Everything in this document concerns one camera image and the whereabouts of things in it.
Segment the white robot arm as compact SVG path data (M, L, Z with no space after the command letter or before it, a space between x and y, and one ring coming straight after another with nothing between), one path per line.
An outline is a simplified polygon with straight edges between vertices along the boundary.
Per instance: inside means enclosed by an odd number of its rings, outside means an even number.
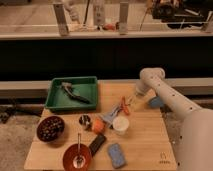
M182 121L176 171L213 171L213 109L191 101L164 79L163 68L143 68L135 92L145 96L152 89Z

